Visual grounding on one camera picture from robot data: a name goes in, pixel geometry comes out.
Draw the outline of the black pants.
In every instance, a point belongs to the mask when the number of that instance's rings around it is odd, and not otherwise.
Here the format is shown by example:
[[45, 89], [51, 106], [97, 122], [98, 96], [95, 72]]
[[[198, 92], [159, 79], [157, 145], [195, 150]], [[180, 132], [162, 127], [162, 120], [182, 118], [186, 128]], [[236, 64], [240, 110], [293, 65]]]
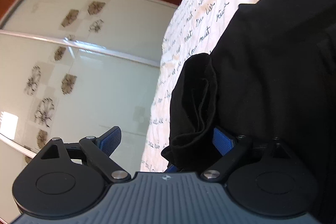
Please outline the black pants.
[[225, 182], [264, 219], [335, 223], [335, 0], [242, 4], [211, 53], [187, 59], [170, 102], [170, 139], [219, 129], [248, 136]]

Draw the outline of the sliding wardrobe with floral glass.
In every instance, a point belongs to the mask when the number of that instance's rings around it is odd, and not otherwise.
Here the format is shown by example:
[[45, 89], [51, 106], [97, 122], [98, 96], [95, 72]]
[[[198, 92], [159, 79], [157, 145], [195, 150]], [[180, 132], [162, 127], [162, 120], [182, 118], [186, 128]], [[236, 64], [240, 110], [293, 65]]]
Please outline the sliding wardrobe with floral glass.
[[1, 140], [30, 160], [52, 137], [113, 126], [139, 170], [178, 0], [1, 0]]

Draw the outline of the white script-print bedspread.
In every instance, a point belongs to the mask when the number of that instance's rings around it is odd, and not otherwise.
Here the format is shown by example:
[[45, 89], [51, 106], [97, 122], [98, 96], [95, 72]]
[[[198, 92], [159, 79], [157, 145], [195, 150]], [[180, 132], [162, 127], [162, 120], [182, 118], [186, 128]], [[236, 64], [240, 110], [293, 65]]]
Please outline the white script-print bedspread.
[[241, 3], [258, 0], [182, 0], [162, 42], [160, 72], [140, 169], [163, 172], [161, 151], [169, 143], [170, 98], [183, 64], [192, 55], [210, 53]]

